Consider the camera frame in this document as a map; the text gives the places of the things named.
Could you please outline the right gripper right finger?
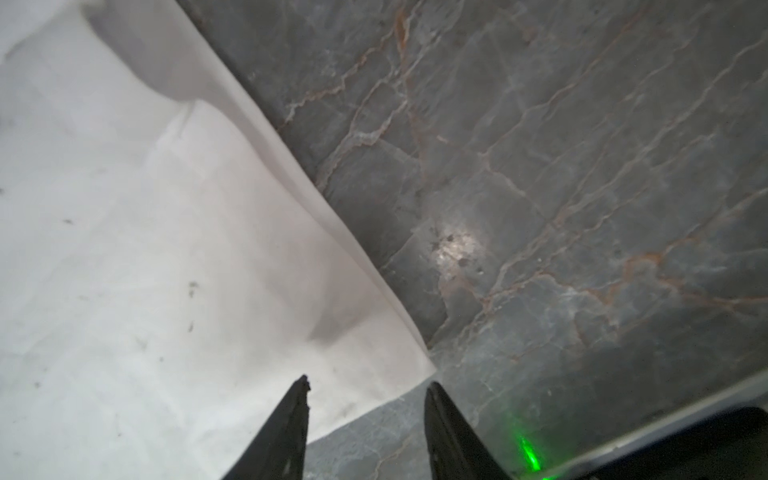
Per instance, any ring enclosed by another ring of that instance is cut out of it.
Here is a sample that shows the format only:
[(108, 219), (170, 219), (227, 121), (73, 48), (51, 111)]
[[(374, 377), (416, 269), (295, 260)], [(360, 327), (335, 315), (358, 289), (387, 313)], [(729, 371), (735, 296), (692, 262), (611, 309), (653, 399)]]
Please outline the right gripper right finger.
[(424, 429), (434, 480), (511, 479), (438, 382), (426, 390)]

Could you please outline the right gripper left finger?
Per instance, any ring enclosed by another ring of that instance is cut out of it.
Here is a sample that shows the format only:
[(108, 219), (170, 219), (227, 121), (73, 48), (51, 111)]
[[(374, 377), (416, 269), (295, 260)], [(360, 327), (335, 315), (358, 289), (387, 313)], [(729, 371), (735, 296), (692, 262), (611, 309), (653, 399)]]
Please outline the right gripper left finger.
[(303, 478), (310, 390), (306, 375), (291, 385), (224, 480)]

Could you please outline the white patterned tank top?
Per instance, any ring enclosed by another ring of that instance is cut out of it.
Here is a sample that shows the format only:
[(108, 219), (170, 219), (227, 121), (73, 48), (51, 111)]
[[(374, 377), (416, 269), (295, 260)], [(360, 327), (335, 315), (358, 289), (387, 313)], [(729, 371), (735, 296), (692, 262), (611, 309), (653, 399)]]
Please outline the white patterned tank top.
[(299, 377), (317, 440), (433, 374), (173, 1), (1, 5), (1, 475), (219, 479)]

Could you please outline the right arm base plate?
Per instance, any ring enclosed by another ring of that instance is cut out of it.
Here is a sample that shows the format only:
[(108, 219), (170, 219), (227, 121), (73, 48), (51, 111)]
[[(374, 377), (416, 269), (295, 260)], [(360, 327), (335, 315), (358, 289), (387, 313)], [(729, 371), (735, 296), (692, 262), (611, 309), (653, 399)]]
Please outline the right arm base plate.
[(587, 479), (765, 479), (767, 412), (744, 407), (617, 459)]

